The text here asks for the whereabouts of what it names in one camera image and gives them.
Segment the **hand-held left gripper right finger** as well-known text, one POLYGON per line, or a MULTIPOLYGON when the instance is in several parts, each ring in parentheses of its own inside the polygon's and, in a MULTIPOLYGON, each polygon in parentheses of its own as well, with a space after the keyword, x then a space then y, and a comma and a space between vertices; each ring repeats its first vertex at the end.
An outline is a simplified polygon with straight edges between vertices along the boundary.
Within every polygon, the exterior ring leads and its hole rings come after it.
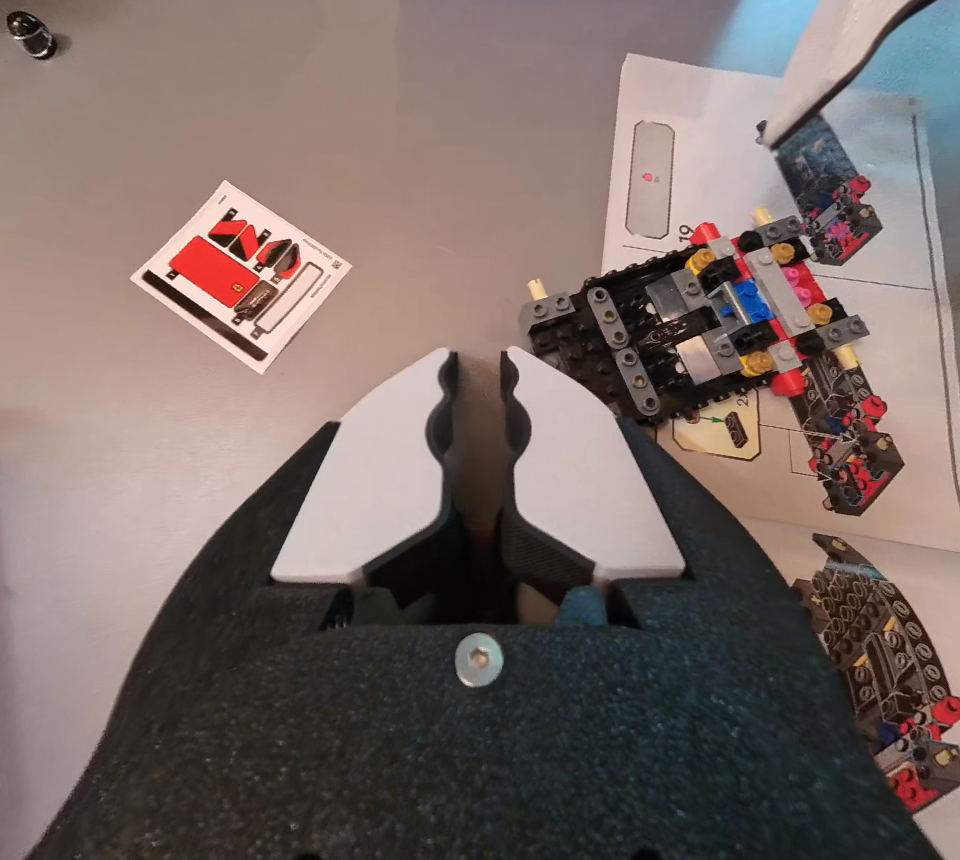
POLYGON ((512 514, 595 585, 677 579, 685 558, 615 414, 518 346, 501 353, 512 514))

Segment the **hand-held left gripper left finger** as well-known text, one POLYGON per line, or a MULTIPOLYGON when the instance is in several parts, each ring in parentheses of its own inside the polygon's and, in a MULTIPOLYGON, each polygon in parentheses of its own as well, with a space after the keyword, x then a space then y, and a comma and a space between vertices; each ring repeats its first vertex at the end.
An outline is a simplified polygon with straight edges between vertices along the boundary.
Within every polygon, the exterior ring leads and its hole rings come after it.
POLYGON ((458 355, 441 347, 343 416, 271 566, 272 580, 355 585, 444 523, 458 379, 458 355))

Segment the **lego car chassis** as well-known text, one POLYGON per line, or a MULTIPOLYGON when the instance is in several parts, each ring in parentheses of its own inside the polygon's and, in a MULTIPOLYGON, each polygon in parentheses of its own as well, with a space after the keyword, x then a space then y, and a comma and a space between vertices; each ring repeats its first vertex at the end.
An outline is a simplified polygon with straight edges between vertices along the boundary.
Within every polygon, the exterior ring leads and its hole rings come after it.
POLYGON ((521 312, 531 352, 650 426, 766 388, 793 404, 801 431, 875 431, 886 403, 853 350, 869 332, 814 278, 809 228, 759 209, 735 238, 702 223, 681 232, 679 249, 588 278, 577 292, 531 283, 521 312), (810 290, 808 308, 784 266, 810 290))

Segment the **lego instruction booklet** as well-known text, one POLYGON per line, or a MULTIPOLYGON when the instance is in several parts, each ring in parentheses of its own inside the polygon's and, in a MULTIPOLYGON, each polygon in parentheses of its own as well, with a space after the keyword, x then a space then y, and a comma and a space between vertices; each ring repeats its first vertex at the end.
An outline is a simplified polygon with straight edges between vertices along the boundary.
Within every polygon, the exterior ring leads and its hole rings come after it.
MULTIPOLYGON (((610 169, 602 271, 683 246, 703 221, 733 239, 765 206, 796 212, 771 153, 757 143, 779 80, 629 55, 610 169)), ((815 533, 849 542, 905 595, 958 696, 958 366, 942 238, 919 102, 851 91, 825 119, 871 183, 882 230, 842 266, 812 264, 829 298, 860 316, 854 347, 887 404, 881 429, 905 468, 859 516, 828 511, 788 400, 747 397, 748 443, 723 445, 670 421, 657 438, 750 530, 788 581, 825 561, 815 533)))

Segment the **lego sticker sheet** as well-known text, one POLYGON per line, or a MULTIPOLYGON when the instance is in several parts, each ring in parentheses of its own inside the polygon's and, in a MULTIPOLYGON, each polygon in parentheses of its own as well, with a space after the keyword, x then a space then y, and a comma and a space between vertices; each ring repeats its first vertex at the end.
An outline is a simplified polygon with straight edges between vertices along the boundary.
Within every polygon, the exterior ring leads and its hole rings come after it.
POLYGON ((352 267, 223 181, 130 281, 262 375, 352 267))

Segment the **small black shiny cap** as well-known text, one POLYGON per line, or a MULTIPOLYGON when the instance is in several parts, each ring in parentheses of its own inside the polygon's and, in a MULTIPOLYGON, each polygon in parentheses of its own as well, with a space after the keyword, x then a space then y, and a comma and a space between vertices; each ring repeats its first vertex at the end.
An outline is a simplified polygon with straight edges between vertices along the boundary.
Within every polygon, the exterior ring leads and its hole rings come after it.
POLYGON ((49 27, 28 11, 18 9, 6 14, 6 28, 12 39, 34 60, 48 61, 58 51, 58 41, 49 27))

